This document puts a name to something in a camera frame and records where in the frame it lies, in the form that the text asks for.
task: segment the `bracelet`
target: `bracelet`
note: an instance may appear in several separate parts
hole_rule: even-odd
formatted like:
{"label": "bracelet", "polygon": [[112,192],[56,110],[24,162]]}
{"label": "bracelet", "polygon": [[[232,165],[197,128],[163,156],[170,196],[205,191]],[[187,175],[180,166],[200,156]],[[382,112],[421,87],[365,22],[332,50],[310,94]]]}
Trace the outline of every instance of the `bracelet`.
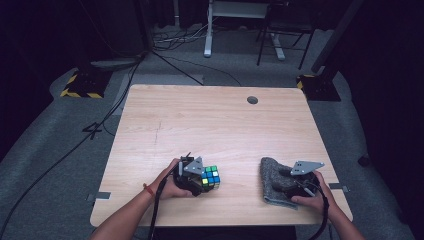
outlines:
{"label": "bracelet", "polygon": [[152,197],[155,197],[155,193],[152,191],[152,189],[145,183],[143,183],[143,188],[147,190],[147,192],[150,193],[150,195],[152,195]]}

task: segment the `wooden table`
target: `wooden table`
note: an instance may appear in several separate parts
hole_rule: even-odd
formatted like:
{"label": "wooden table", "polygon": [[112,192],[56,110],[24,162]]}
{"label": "wooden table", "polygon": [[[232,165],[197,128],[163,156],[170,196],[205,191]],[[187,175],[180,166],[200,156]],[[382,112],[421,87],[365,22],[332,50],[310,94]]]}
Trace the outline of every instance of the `wooden table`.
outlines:
{"label": "wooden table", "polygon": [[[249,96],[257,104],[247,102]],[[268,156],[293,166],[324,162],[327,183],[338,183],[303,93],[292,88],[134,85],[109,156],[91,223],[101,224],[151,183],[175,157],[201,156],[217,165],[218,190],[197,198],[161,201],[157,226],[319,224],[308,207],[266,204],[259,165]],[[342,190],[333,190],[342,210],[352,213]],[[153,207],[140,222],[148,226]]]}

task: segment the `gray carpet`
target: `gray carpet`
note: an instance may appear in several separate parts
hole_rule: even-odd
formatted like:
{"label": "gray carpet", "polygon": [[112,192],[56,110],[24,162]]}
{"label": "gray carpet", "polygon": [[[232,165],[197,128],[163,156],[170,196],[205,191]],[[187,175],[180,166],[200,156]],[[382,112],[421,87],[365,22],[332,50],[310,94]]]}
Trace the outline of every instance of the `gray carpet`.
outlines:
{"label": "gray carpet", "polygon": [[[214,36],[211,58],[203,57],[204,39],[184,44],[173,51],[158,52],[197,64],[168,59],[182,70],[203,76],[205,85],[296,87],[295,78],[309,70],[331,32],[318,31],[302,70],[298,70],[302,52],[285,50],[286,60],[279,61],[274,50],[265,49],[261,65],[256,66],[259,43],[255,31],[222,31]],[[291,37],[282,36],[283,44]],[[0,224],[13,204],[43,172],[63,157],[86,133],[83,128],[100,122],[118,96],[128,70],[115,72],[104,99],[59,97],[73,69],[51,86],[55,100],[31,124],[0,164]],[[180,75],[175,69],[149,54],[136,71],[134,80],[149,75]],[[378,173],[371,166],[362,168],[357,159],[366,153],[361,124],[351,102],[349,87],[341,75],[334,83],[341,102],[309,102],[325,146],[343,185],[351,189],[346,197],[354,223],[368,239],[413,239],[407,225],[397,218],[397,205]],[[105,123],[114,133],[120,115]],[[50,171],[20,203],[7,225],[4,239],[86,239],[93,227],[89,219],[92,203],[85,199],[95,193],[101,182],[114,137],[104,131],[87,140],[69,157]],[[298,239],[308,239],[319,226],[296,226]],[[137,236],[144,239],[146,229]],[[338,239],[333,230],[334,239]],[[329,239],[325,231],[319,239]]]}

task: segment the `hand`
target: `hand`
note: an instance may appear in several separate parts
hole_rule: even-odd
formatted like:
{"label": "hand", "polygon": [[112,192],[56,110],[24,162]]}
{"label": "hand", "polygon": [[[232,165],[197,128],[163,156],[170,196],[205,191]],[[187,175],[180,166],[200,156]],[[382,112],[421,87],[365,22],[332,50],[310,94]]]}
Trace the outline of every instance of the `hand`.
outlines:
{"label": "hand", "polygon": [[[162,181],[162,179],[166,176],[166,174],[169,173],[169,171],[171,171],[175,165],[178,164],[178,162],[180,161],[180,159],[178,158],[174,158],[174,160],[172,160],[172,162],[169,164],[169,166],[167,168],[165,168],[155,179],[155,181],[153,181],[152,184],[150,184],[150,188],[153,190],[153,192],[157,192],[157,189],[159,187],[159,183]],[[165,187],[162,191],[162,194],[160,196],[160,199],[164,200],[164,199],[168,199],[171,197],[192,197],[193,195],[191,194],[190,191],[188,190],[184,190],[181,188],[178,188],[177,186],[175,186],[174,183],[174,178],[171,176],[168,176],[168,181],[165,184]]]}
{"label": "hand", "polygon": [[[330,188],[328,188],[327,184],[325,184],[324,178],[322,177],[322,174],[318,171],[314,171],[315,176],[318,178],[320,186],[322,191],[324,192],[324,195],[328,199],[328,203],[330,205],[330,209],[338,208],[338,205],[336,201],[334,200],[334,196],[331,193]],[[315,197],[301,197],[301,196],[293,196],[291,198],[292,202],[299,203],[305,206],[309,206],[317,210],[319,213],[323,214],[323,206],[324,201],[322,199],[322,195],[320,192],[317,192]]]}

